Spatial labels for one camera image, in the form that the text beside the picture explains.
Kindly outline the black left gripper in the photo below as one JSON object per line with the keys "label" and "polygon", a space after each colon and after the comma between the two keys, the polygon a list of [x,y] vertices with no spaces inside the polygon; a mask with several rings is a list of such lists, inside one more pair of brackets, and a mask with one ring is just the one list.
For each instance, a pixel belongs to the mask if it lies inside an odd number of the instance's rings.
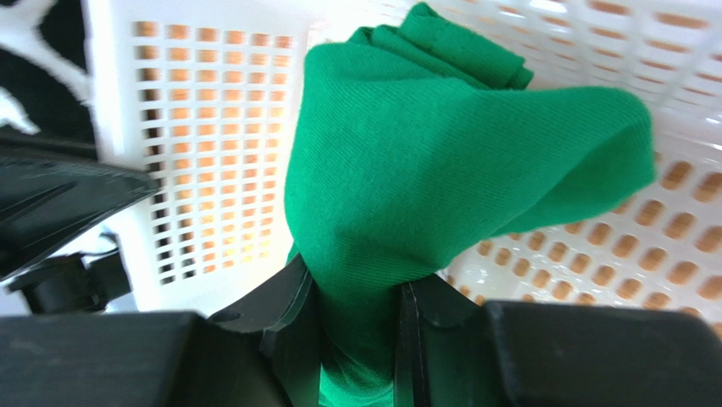
{"label": "black left gripper", "polygon": [[44,260],[151,197],[147,173],[102,164],[93,143],[1,130],[1,277]]}

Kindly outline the zebra striped pillow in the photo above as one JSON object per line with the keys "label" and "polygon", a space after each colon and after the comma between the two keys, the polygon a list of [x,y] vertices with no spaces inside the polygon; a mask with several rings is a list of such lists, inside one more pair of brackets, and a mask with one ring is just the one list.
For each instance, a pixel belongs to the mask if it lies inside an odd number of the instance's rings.
{"label": "zebra striped pillow", "polygon": [[94,144],[79,1],[1,3],[1,128]]}

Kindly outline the white plastic basket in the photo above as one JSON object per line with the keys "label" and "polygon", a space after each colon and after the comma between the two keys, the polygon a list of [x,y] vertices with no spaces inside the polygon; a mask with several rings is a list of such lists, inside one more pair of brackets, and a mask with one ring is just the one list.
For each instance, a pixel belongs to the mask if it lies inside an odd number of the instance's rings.
{"label": "white plastic basket", "polygon": [[[614,211],[483,242],[442,277],[476,303],[686,312],[721,328],[721,4],[434,1],[534,88],[617,86],[654,115],[658,179]],[[87,1],[97,153],[158,193],[109,221],[140,310],[211,314],[286,262],[303,57],[410,1]]]}

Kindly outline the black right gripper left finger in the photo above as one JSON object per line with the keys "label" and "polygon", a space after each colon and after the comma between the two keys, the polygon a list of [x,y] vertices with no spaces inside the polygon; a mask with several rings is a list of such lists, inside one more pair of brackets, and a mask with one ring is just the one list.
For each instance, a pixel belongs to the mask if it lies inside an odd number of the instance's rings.
{"label": "black right gripper left finger", "polygon": [[302,257],[236,302],[195,311],[1,320],[4,406],[315,406],[320,329]]}

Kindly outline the green t shirt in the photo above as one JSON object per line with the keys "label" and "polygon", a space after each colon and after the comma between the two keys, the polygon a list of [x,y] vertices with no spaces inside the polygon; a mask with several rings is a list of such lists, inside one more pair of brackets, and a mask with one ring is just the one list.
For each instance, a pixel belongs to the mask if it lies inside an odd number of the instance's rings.
{"label": "green t shirt", "polygon": [[520,56],[425,3],[304,60],[285,185],[319,289],[319,402],[390,406],[397,287],[486,239],[609,212],[654,181],[635,95],[531,90]]}

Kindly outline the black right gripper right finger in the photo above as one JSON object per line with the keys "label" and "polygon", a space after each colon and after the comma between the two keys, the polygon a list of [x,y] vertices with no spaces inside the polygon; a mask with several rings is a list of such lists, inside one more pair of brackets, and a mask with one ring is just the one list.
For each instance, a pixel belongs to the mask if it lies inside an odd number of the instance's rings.
{"label": "black right gripper right finger", "polygon": [[677,312],[475,304],[439,276],[400,287],[397,406],[718,406],[721,342]]}

